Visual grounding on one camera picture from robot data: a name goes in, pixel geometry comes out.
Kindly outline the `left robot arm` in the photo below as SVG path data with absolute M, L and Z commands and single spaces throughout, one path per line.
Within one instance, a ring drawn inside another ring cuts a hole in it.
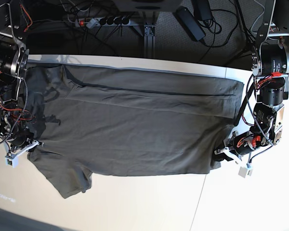
M 268 0 L 263 22 L 252 45 L 252 75 L 234 125 L 249 109 L 249 130 L 225 139 L 214 151 L 214 162 L 236 161 L 251 168 L 252 152 L 277 145 L 283 129 L 283 101 L 289 98 L 289 0 Z

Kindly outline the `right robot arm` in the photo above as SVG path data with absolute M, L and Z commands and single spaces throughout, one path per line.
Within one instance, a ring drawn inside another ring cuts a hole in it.
M 22 1 L 0 0 L 0 145 L 7 152 L 6 164 L 13 167 L 20 155 L 42 145 L 28 127 L 36 117 L 26 109 L 29 49 L 23 39 L 32 24 Z

